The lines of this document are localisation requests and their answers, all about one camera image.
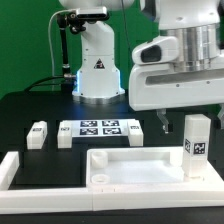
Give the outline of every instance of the metal bracket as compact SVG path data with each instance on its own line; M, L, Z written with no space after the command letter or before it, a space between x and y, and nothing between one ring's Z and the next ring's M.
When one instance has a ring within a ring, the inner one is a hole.
M163 129L166 134L169 133L169 121L166 117L166 109L158 109L157 110L157 116L160 119L160 121L163 123Z
M224 129L224 103L220 104L221 110L218 114L218 118L221 122L221 129Z

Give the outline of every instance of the black tabletop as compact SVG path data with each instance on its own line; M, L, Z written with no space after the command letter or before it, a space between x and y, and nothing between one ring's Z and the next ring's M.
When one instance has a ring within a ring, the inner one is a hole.
M20 168L11 189L85 187L86 152L90 148L128 147L127 137L76 139L71 150L57 148L57 131L62 120L140 120L144 146L178 146L183 143L184 116L204 113L212 119L209 160L222 175L224 133L217 128L214 108L192 107L168 110L173 133L165 134L155 111L135 113L128 100L110 105L75 103L60 92L16 92L0 101L0 160L8 151L19 151ZM43 150L28 151L26 135L35 121L46 121L48 136ZM164 208L56 214L1 215L0 223L223 223L224 207Z

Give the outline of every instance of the black cable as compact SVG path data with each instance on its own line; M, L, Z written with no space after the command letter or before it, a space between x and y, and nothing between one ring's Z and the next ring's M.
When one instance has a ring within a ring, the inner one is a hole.
M29 92L33 87L37 86L38 84L40 84L42 82L55 80L55 79L63 79L63 78L64 78L64 76L51 76L51 77L47 77L47 78L44 78L44 79L40 79L40 80L34 82L32 85L28 86L26 89L24 89L24 91Z
M39 87L39 86L60 86L60 85L61 85L61 83L37 84L37 85L33 85L33 86L30 88L30 90L31 90L32 88Z
M70 74L71 69L68 63L68 47L67 47L67 35L66 35L66 28L67 28L67 19L66 15L57 15L57 23L60 28L60 36L61 36L61 50L62 50L62 73L63 74Z
M124 0L121 0L121 5L122 5L124 30L125 30L125 36L126 36L126 41L127 41L127 45L128 45L128 51L131 55L132 54L132 49L131 49L131 44L130 44L129 35L128 35L128 29L127 29L127 19L126 19L125 8L124 8Z

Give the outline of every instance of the white plastic part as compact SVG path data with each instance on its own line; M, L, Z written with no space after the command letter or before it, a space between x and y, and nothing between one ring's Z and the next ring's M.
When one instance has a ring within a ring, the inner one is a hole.
M142 52L151 47L158 46L161 49L161 59L156 62L143 62ZM152 42L146 42L137 46L132 52L132 58L137 65L158 64L175 60L179 56L179 42L176 37L156 37Z
M96 150L88 151L86 176L95 211L224 204L224 183L209 163L204 178L197 181L170 164L171 151L181 152L182 147L104 149L109 158L104 169L91 165L91 153ZM101 181L93 181L98 175Z
M108 155L105 151L96 151L91 154L91 165L96 169L105 168L108 164Z
M183 162L183 149L174 148L170 150L170 164L172 166L181 166Z
M18 167L18 152L8 152L0 165L0 191L8 190Z
M58 130L58 148L72 148L72 122L62 121Z
M181 29L219 23L220 0L160 0L159 29Z
M224 102L223 63L222 52L211 61L211 69L179 77L171 64L135 65L129 79L130 106L139 111L220 104Z
M122 4L120 0L59 0L59 2L68 9L74 8L91 8L95 6L105 6L109 10L119 10L122 9ZM124 0L124 7L130 7L134 0Z
M211 120L202 114L187 115L182 168L188 177L204 177L207 168Z
M27 149L42 149L47 136L47 123L35 122L27 135Z
M128 121L128 139L130 146L143 146L143 132L139 121Z
M209 163L197 181L170 164L171 151L182 149L89 150L86 188L0 191L0 214L224 206L224 182ZM108 154L105 168L92 166L97 151Z

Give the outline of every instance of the white box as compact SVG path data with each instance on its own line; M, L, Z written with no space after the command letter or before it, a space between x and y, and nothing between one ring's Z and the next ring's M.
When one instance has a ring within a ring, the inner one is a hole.
M127 126L130 146L143 146L143 132L139 121L128 120Z
M182 168L188 177L203 177L207 168L211 120L202 114L187 115Z
M42 149L47 136L47 123L45 121L35 122L27 135L28 149Z
M72 148L72 122L62 121L58 130L58 148Z

